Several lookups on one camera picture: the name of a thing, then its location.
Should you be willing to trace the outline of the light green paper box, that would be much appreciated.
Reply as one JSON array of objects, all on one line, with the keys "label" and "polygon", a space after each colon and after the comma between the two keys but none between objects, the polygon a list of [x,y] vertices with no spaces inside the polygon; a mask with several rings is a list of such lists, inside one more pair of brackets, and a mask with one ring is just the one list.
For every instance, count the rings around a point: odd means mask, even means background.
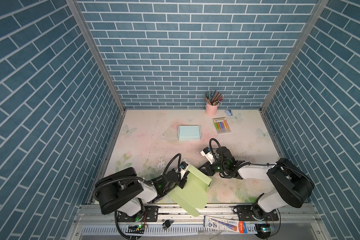
[{"label": "light green paper box", "polygon": [[193,165],[188,166],[187,173],[189,174],[186,186],[183,189],[175,187],[168,196],[192,217],[198,217],[199,210],[205,208],[208,203],[207,192],[212,179]]}]

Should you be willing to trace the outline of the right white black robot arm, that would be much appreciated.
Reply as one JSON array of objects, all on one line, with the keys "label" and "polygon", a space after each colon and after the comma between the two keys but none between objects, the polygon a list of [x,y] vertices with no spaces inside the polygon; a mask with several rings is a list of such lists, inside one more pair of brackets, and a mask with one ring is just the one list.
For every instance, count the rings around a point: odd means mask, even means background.
[{"label": "right white black robot arm", "polygon": [[199,170],[209,177],[219,174],[224,179],[272,183],[273,189],[260,193],[252,204],[253,215],[258,218],[284,206],[301,208],[315,188],[313,181],[285,158],[270,164],[237,161],[226,147],[206,147],[201,155],[207,162]]}]

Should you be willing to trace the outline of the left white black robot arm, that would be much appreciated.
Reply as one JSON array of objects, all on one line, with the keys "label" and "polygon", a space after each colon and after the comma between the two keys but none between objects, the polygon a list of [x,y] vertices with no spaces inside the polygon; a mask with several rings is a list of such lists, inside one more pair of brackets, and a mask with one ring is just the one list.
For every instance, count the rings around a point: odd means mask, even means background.
[{"label": "left white black robot arm", "polygon": [[103,215],[119,212],[130,218],[140,218],[145,212],[144,203],[156,203],[176,187],[183,188],[187,175],[180,167],[178,171],[172,169],[146,180],[129,167],[99,180],[93,190],[93,199],[100,204]]}]

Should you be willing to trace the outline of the light blue paper box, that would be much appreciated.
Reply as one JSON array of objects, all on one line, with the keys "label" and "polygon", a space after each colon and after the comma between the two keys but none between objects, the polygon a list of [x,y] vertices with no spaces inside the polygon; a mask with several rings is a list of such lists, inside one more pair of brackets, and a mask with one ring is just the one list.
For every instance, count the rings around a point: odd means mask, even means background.
[{"label": "light blue paper box", "polygon": [[201,126],[181,125],[178,128],[179,141],[199,141],[201,139]]}]

